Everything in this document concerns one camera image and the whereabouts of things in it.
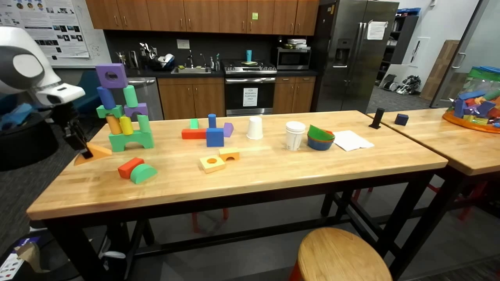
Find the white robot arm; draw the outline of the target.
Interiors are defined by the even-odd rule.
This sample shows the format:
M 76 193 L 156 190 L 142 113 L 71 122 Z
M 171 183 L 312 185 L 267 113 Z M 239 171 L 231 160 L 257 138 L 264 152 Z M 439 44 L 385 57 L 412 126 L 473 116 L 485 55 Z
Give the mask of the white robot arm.
M 93 157 L 73 108 L 73 102 L 85 96 L 84 90 L 64 83 L 35 41 L 18 27 L 0 27 L 0 93 L 28 94 L 37 107 L 51 111 L 73 150 L 84 160 Z

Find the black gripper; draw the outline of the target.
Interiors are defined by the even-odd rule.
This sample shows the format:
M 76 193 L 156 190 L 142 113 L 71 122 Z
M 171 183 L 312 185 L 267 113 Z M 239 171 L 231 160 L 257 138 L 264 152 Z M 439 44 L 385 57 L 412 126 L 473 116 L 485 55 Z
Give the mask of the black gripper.
M 51 119 L 62 130 L 65 143 L 73 150 L 79 152 L 84 160 L 93 157 L 90 149 L 85 146 L 87 140 L 71 104 L 54 107 L 51 111 Z

